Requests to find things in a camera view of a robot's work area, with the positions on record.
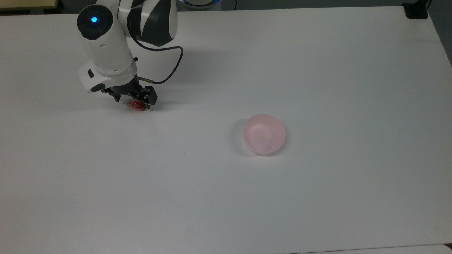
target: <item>table surface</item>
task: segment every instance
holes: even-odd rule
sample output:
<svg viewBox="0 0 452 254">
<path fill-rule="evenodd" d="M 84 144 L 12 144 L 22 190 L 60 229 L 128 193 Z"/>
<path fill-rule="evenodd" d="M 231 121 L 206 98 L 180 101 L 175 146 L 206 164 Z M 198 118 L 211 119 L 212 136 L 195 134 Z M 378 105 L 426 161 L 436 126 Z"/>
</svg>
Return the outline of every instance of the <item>table surface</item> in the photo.
<svg viewBox="0 0 452 254">
<path fill-rule="evenodd" d="M 0 17 L 0 245 L 283 254 L 452 242 L 452 68 L 402 7 L 179 13 L 150 112 L 86 94 L 77 15 Z M 138 74 L 179 52 L 132 41 Z M 286 127 L 271 156 L 247 118 Z"/>
<path fill-rule="evenodd" d="M 58 0 L 1 0 L 0 10 L 54 9 Z"/>
<path fill-rule="evenodd" d="M 445 245 L 422 245 L 409 247 L 356 249 L 342 251 L 327 251 L 323 254 L 452 254 L 452 250 Z"/>
</svg>

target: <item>red object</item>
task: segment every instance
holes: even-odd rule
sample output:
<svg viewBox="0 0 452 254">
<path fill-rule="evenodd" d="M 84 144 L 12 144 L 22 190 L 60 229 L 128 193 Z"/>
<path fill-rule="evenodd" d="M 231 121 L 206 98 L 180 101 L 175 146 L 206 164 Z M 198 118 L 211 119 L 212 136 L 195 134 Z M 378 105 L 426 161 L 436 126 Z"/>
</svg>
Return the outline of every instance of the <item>red object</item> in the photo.
<svg viewBox="0 0 452 254">
<path fill-rule="evenodd" d="M 126 105 L 135 111 L 144 111 L 145 109 L 144 103 L 135 99 L 129 100 Z"/>
</svg>

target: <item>black mount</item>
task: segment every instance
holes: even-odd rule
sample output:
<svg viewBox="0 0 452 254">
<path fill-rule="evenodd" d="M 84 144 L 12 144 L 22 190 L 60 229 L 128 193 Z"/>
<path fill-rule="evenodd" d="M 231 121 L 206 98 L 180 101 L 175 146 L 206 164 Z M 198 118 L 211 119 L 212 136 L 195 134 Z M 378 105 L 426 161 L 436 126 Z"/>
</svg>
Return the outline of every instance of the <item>black mount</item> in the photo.
<svg viewBox="0 0 452 254">
<path fill-rule="evenodd" d="M 425 6 L 428 1 L 430 0 L 418 0 L 414 4 L 402 4 L 402 6 L 405 8 L 406 17 L 409 19 L 427 19 L 428 13 Z"/>
<path fill-rule="evenodd" d="M 146 109 L 150 109 L 151 105 L 155 105 L 157 102 L 157 93 L 152 86 L 145 86 L 144 88 L 138 83 L 138 78 L 135 76 L 132 81 L 125 85 L 112 86 L 107 89 L 101 90 L 104 94 L 109 94 L 118 102 L 121 95 L 128 95 L 137 101 L 144 104 Z"/>
</svg>

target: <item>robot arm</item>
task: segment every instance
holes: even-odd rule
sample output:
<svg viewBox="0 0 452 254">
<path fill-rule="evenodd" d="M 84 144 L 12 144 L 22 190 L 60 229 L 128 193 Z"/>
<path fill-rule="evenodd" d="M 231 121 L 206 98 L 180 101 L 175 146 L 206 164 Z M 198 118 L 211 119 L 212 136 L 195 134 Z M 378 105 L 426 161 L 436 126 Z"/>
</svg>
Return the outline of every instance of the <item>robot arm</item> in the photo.
<svg viewBox="0 0 452 254">
<path fill-rule="evenodd" d="M 143 41 L 155 46 L 170 42 L 177 32 L 175 2 L 122 0 L 116 4 L 104 0 L 98 3 L 83 9 L 77 19 L 79 38 L 90 58 L 78 70 L 80 80 L 88 93 L 102 91 L 116 101 L 126 94 L 149 109 L 155 104 L 157 94 L 152 86 L 142 88 L 138 83 L 135 64 L 138 59 L 132 56 L 126 36 L 137 43 Z"/>
</svg>

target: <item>translucent bowl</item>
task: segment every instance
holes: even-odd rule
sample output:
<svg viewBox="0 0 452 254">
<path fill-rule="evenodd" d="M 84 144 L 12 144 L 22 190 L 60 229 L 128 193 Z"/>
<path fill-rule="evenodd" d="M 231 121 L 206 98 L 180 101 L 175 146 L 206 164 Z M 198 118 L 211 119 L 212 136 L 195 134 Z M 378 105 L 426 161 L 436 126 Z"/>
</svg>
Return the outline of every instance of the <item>translucent bowl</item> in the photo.
<svg viewBox="0 0 452 254">
<path fill-rule="evenodd" d="M 281 148 L 286 140 L 286 129 L 274 116 L 260 114 L 246 121 L 243 137 L 253 153 L 266 155 Z"/>
</svg>

